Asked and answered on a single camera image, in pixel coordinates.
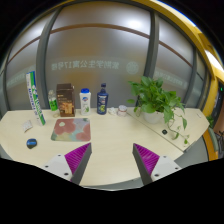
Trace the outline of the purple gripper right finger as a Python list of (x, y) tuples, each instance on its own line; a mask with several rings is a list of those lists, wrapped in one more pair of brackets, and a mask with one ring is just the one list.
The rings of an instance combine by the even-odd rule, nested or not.
[(181, 170), (181, 167), (168, 156), (159, 156), (136, 143), (133, 144), (133, 156), (143, 185), (148, 185)]

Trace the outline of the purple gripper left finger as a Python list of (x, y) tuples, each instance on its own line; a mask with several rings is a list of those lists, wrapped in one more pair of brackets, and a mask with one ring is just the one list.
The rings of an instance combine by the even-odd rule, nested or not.
[(79, 185), (92, 153), (91, 144), (87, 143), (62, 155), (57, 154), (42, 166), (56, 176)]

